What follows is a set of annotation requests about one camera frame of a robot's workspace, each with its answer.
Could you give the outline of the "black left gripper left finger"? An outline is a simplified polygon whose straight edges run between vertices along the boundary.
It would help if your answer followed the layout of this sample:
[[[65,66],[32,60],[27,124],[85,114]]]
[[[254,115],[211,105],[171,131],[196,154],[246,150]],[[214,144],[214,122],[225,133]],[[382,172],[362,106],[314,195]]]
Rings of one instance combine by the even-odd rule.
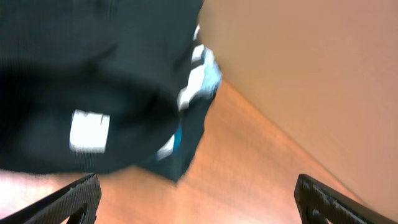
[[[100,200],[100,182],[91,173],[1,219],[1,224],[94,224]]]

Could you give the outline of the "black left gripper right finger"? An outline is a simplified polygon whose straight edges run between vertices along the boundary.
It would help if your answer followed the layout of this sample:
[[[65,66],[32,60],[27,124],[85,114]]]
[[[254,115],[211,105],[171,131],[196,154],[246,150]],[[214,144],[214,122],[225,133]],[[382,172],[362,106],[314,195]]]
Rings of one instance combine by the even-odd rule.
[[[303,224],[397,224],[307,174],[298,176],[294,199]]]

